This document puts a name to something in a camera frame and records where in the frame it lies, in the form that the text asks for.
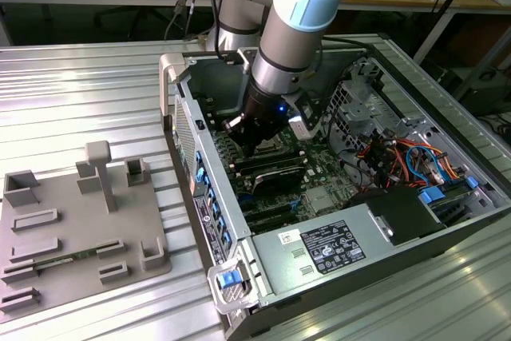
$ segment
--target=power supply label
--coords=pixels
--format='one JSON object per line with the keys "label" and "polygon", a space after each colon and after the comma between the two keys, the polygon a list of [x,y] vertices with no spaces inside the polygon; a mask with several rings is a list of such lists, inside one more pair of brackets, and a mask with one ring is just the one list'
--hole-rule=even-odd
{"label": "power supply label", "polygon": [[366,258],[344,220],[301,236],[316,269],[324,275]]}

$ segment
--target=metal table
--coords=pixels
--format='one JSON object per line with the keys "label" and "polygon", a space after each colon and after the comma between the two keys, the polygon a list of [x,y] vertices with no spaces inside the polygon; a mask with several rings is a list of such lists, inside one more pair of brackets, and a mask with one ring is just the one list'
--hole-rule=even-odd
{"label": "metal table", "polygon": [[[372,42],[511,178],[511,153],[418,65],[377,35]],[[109,140],[115,161],[150,164],[173,269],[164,276],[0,325],[2,340],[224,339],[220,317],[160,127],[160,55],[181,42],[7,48],[0,52],[0,174],[74,172],[87,141]],[[407,115],[413,103],[390,98]],[[258,340],[509,339],[511,217],[433,260],[274,327]]]}

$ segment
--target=motherboard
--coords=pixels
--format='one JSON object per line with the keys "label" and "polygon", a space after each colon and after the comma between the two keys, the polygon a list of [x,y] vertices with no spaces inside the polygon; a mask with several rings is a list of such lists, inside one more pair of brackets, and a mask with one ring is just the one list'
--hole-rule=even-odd
{"label": "motherboard", "polygon": [[357,193],[338,157],[320,136],[298,141],[287,128],[255,155],[210,127],[245,220],[259,234],[342,209]]}

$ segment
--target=blue latch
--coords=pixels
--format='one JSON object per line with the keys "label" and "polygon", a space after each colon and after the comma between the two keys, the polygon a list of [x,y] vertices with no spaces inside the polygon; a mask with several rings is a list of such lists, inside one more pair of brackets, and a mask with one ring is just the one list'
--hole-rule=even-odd
{"label": "blue latch", "polygon": [[466,183],[469,185],[469,187],[471,187],[472,189],[475,189],[477,188],[477,186],[479,185],[479,182],[473,177],[473,176],[468,176],[466,178]]}
{"label": "blue latch", "polygon": [[429,187],[422,190],[422,193],[418,195],[419,199],[424,202],[424,204],[430,204],[433,201],[443,199],[446,195],[440,190],[439,187]]}
{"label": "blue latch", "polygon": [[224,233],[224,240],[225,240],[226,244],[230,244],[231,243],[231,237],[229,236],[228,232]]}
{"label": "blue latch", "polygon": [[228,287],[234,287],[237,284],[243,283],[243,279],[241,278],[240,271],[230,271],[225,272],[218,276],[218,282],[220,283],[221,289],[226,289]]}
{"label": "blue latch", "polygon": [[218,204],[213,203],[213,216],[215,218],[217,218],[219,214],[220,214],[220,208],[218,208]]}
{"label": "blue latch", "polygon": [[197,171],[197,174],[195,175],[195,181],[197,183],[200,183],[204,180],[204,168],[200,167]]}

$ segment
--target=blue cable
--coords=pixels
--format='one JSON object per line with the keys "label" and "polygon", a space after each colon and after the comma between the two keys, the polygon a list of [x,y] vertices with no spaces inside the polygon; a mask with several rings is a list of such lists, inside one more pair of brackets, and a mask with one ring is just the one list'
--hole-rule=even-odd
{"label": "blue cable", "polygon": [[434,155],[434,153],[430,149],[423,147],[421,145],[415,145],[414,147],[410,147],[410,149],[408,149],[408,152],[406,153],[406,165],[408,166],[408,169],[410,170],[410,172],[412,172],[415,176],[423,179],[428,186],[430,185],[430,182],[427,180],[427,178],[424,175],[422,175],[421,173],[416,172],[414,167],[412,167],[412,164],[410,161],[410,154],[411,154],[412,149],[414,149],[414,148],[422,149],[424,152],[426,152],[428,155],[430,155],[430,157],[433,159],[435,166],[437,167],[438,172],[442,175],[442,177],[444,179],[447,179],[448,181],[452,181],[452,179],[447,174],[447,172],[444,172],[442,170],[442,168],[440,167],[440,164],[438,163],[438,159]]}

